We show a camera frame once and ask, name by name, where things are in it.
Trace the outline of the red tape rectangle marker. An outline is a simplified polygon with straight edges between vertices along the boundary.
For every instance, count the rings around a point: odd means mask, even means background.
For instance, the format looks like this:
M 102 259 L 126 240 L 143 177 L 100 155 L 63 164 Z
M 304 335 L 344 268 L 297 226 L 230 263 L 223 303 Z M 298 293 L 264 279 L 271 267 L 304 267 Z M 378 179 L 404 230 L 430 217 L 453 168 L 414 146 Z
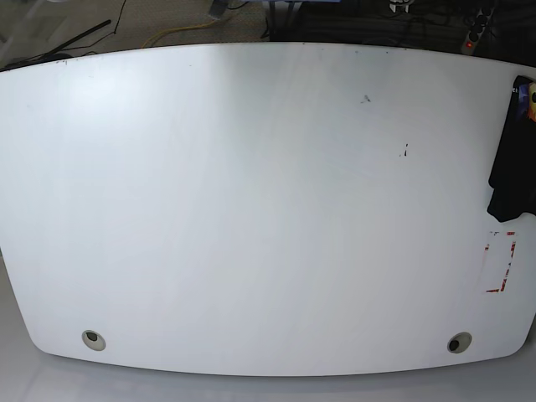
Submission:
M 482 291 L 486 294 L 502 293 L 506 289 L 516 249 L 515 231 L 492 231 L 487 237 L 480 276 Z

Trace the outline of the white power strip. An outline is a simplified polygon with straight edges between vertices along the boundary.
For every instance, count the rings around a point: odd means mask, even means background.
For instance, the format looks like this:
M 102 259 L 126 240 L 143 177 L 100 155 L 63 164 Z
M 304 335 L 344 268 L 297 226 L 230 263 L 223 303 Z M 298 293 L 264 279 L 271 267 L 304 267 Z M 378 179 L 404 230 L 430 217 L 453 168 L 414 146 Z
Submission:
M 473 55 L 477 45 L 489 24 L 494 12 L 494 6 L 484 6 L 479 9 L 473 22 L 470 25 L 468 33 L 461 45 L 461 54 Z

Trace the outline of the left table grommet hole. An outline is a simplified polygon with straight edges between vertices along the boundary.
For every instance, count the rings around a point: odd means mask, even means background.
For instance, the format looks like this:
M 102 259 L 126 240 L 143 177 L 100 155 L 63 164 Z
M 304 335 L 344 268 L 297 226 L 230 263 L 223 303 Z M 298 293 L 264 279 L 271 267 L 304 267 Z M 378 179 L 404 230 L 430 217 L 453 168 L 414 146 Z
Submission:
M 93 351 L 101 352 L 106 348 L 106 341 L 98 332 L 86 330 L 81 337 L 83 343 Z

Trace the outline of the right table grommet hole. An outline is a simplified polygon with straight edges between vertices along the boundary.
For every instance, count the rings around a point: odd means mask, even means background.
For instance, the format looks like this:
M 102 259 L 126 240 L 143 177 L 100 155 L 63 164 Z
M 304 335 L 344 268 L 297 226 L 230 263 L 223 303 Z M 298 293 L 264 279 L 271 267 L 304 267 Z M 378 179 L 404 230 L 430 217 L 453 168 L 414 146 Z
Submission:
M 464 353 L 472 344 L 472 335 L 469 332 L 460 332 L 454 335 L 447 343 L 449 353 Z

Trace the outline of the table grommet hole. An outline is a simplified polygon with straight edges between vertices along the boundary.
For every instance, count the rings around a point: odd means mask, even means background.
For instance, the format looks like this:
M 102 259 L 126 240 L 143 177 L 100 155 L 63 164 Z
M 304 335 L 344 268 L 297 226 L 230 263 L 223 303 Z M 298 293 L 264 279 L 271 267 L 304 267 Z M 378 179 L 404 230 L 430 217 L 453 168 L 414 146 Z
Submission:
M 93 351 L 101 352 L 106 348 L 106 341 L 98 332 L 86 330 L 81 337 L 83 343 Z
M 472 344 L 472 335 L 469 332 L 460 332 L 454 335 L 447 343 L 449 353 L 464 353 Z

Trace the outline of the black printed T-shirt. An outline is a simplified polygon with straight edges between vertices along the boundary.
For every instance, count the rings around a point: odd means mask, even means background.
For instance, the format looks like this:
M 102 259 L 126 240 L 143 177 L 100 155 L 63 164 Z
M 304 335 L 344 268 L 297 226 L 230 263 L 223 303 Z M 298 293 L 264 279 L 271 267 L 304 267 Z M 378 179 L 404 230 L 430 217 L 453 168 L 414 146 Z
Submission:
M 518 76 L 488 184 L 487 212 L 498 222 L 535 214 L 535 81 Z

